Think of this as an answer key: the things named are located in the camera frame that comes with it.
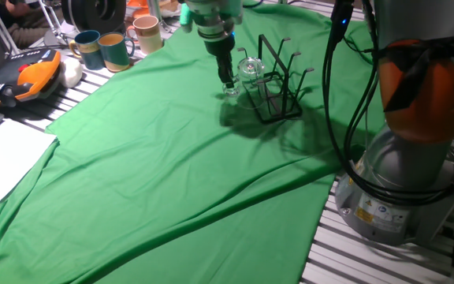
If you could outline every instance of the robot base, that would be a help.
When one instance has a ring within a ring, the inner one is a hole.
[[[357,170],[368,181],[391,189],[442,189],[454,177],[454,165],[444,161],[449,145],[436,145],[430,151],[421,151],[421,147],[428,148],[429,145],[412,144],[385,128],[357,163]],[[436,158],[441,155],[440,169],[436,171],[433,163],[438,163]],[[425,186],[426,181],[434,182]],[[372,241],[387,245],[407,242],[424,245],[434,238],[454,208],[454,194],[421,207],[394,206],[367,195],[344,175],[337,186],[336,206],[353,230]]]

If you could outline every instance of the person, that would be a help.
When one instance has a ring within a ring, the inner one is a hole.
[[[61,18],[61,11],[56,11]],[[0,0],[0,17],[18,48],[24,49],[42,38],[50,26],[41,9],[31,9],[28,4]]]

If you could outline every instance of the blue mug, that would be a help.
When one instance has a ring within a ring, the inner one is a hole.
[[[131,53],[127,52],[127,47],[125,46],[127,41],[132,43]],[[124,37],[119,32],[111,32],[103,35],[98,42],[104,63],[109,71],[120,72],[129,68],[131,64],[129,57],[134,55],[136,47],[132,39]]]
[[[101,35],[97,31],[85,31],[75,36],[75,39],[69,43],[69,49],[76,58],[82,58],[85,67],[90,70],[99,70],[104,68],[101,48],[98,40]]]

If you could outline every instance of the mug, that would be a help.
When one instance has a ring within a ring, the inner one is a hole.
[[[125,42],[132,43],[132,51],[127,52]],[[129,56],[134,55],[135,45],[132,39],[125,38],[124,35],[118,32],[111,32],[101,36],[98,40],[101,47],[102,57],[106,68],[111,72],[120,72],[129,68]]]
[[[104,68],[101,48],[98,40],[100,34],[97,31],[85,31],[75,36],[75,39],[69,43],[69,49],[76,58],[82,58],[85,67],[90,70],[99,70]]]
[[[140,49],[145,54],[150,54],[162,47],[161,31],[158,26],[158,19],[154,16],[142,16],[132,22],[132,26],[127,28],[127,36],[129,31],[136,32],[138,40],[135,43],[140,43]]]

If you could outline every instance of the teal mug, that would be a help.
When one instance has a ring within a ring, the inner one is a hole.
[[[125,42],[132,43],[131,53],[127,52]],[[135,44],[132,39],[124,37],[121,33],[111,32],[101,36],[98,40],[101,47],[102,58],[106,68],[111,72],[120,72],[129,68],[130,56],[134,55]]]

